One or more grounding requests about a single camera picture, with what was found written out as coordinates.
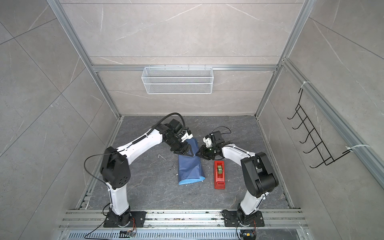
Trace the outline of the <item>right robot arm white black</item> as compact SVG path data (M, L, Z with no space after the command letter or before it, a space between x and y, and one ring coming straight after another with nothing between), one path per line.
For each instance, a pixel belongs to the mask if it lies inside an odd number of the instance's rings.
M246 151L233 143L225 142L221 132L215 131L203 138L203 144L197 156L205 160L214 160L217 156L231 160L242 167L247 192L239 203L235 214L223 210L225 219L230 220L229 226L264 226L261 203L267 195L279 185L278 178L268 156L263 153Z

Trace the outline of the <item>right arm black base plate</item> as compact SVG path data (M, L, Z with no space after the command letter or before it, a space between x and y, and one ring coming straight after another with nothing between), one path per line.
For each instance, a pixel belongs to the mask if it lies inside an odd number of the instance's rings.
M264 227L264 217L262 212L257 211L250 215L245 215L241 210L229 211L223 210L222 217L224 218L226 227Z

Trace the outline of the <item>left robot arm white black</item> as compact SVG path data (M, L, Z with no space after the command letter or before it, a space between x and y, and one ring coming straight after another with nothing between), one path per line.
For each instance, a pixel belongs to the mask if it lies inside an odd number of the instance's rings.
M109 147L100 167L103 181L107 185L110 206L104 223L105 227L126 227L131 224L131 208L127 198L127 183L131 178L130 164L152 147L166 143L171 152L193 157L187 140L193 134L184 123L171 120L167 124L156 123L146 133L132 142L118 148Z

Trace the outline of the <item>light blue wrapping paper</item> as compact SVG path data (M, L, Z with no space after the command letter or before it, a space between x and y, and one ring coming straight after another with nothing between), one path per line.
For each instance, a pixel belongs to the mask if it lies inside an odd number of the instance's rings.
M178 155L179 185L187 185L202 182L206 179L200 157L196 156L199 150L198 141L195 138L187 140L191 145L193 156Z

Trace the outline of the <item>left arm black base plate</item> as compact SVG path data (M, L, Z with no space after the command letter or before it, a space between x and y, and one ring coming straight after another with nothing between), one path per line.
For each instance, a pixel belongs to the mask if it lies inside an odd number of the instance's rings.
M121 216L109 211L103 223L104 228L132 228L134 225L138 228L144 226L147 212L133 211L124 213Z

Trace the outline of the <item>red tape dispenser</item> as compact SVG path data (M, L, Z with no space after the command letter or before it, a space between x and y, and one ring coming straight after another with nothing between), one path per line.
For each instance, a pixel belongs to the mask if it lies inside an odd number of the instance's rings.
M224 161L214 162L214 188L217 190L224 190L226 188Z

